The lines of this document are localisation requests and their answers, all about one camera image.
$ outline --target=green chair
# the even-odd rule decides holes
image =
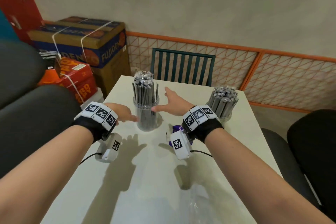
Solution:
[[[200,59],[201,59],[201,57],[203,57],[204,60],[203,60],[203,64],[202,64],[202,69],[201,69],[201,74],[200,74],[200,77],[199,77],[198,85],[202,85],[208,59],[211,59],[210,68],[209,68],[209,75],[208,75],[208,79],[207,79],[207,82],[206,82],[206,86],[211,86],[212,71],[213,71],[213,66],[215,64],[215,58],[216,58],[215,55],[201,54],[201,53],[195,53],[195,52],[181,52],[181,51],[153,48],[152,63],[150,65],[150,72],[151,73],[154,73],[155,55],[156,55],[157,52],[159,53],[159,67],[158,67],[157,78],[156,79],[161,80],[162,59],[163,59],[163,53],[165,53],[166,54],[166,69],[165,69],[164,81],[168,81],[170,54],[174,54],[173,68],[172,68],[172,73],[171,73],[171,81],[172,82],[175,81],[177,56],[181,55],[181,63],[180,63],[180,69],[179,69],[179,74],[178,74],[178,80],[177,81],[182,82],[184,60],[185,60],[186,55],[187,55],[187,56],[189,56],[189,59],[188,59],[187,72],[186,72],[186,75],[185,75],[184,83],[188,83],[188,81],[189,81],[191,63],[193,61],[193,57],[195,56],[196,57],[195,69],[194,69],[194,74],[193,74],[191,83],[196,84],[196,78],[197,78],[198,67],[199,67],[199,64],[200,64]]]

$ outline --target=hand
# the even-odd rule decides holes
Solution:
[[[181,98],[170,88],[165,87],[165,90],[165,96],[168,98],[168,104],[152,107],[153,112],[168,112],[175,116],[183,116],[194,106],[192,103],[189,103],[188,101]]]
[[[122,122],[125,122],[127,120],[130,120],[130,121],[138,120],[138,117],[132,115],[131,110],[125,105],[120,105],[116,103],[104,103],[104,105],[111,108],[118,115],[118,120]]]

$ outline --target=black wrist strap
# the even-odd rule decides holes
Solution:
[[[101,124],[88,117],[78,117],[71,123],[71,126],[73,125],[79,125],[90,130],[93,135],[93,142],[101,139],[103,134],[106,132],[106,129]]]
[[[209,119],[206,122],[198,125],[197,128],[191,132],[191,136],[204,143],[207,135],[216,128],[223,128],[223,126],[217,119]]]

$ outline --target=blue and brown box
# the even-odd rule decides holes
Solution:
[[[81,19],[81,23],[65,21],[69,18],[52,22],[37,30],[29,31],[28,35],[41,52],[58,49],[63,57],[88,63],[92,67],[103,68],[123,47],[126,48],[125,24],[115,21],[108,23],[107,20],[97,19],[83,21],[84,19]],[[88,36],[83,39],[82,48],[81,39],[86,35]]]

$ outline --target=floor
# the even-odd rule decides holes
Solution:
[[[261,128],[267,128],[278,133],[287,141],[289,127],[306,113],[290,112],[274,108],[251,105],[252,111]]]

